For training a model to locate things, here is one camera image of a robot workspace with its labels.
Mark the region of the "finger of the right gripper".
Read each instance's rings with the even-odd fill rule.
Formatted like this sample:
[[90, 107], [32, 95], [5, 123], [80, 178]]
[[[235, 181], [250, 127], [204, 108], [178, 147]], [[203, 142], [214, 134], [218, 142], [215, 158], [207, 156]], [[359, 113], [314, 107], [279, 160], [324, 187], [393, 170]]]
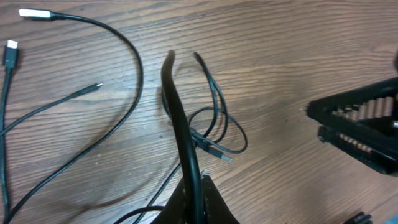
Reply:
[[307, 116], [374, 149], [397, 149], [397, 78], [313, 100]]
[[397, 174], [397, 160], [390, 159], [366, 145], [364, 145], [364, 150], [362, 149], [362, 144], [356, 140], [345, 140], [344, 136], [341, 137], [340, 133], [334, 129], [320, 126], [318, 129], [318, 138], [321, 142], [335, 146], [380, 174]]

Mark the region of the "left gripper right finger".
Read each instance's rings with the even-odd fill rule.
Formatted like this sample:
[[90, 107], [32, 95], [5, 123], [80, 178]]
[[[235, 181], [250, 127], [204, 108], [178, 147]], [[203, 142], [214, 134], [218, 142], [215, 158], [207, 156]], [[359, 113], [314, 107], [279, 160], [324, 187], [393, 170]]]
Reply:
[[207, 224], [239, 224], [209, 175], [201, 176]]

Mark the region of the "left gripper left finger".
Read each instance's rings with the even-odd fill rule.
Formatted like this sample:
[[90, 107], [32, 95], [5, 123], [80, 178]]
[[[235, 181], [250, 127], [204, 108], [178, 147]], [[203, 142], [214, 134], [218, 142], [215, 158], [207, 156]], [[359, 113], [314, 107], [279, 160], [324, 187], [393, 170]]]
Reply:
[[151, 224], [184, 224], [185, 207], [185, 186], [181, 179], [169, 201]]

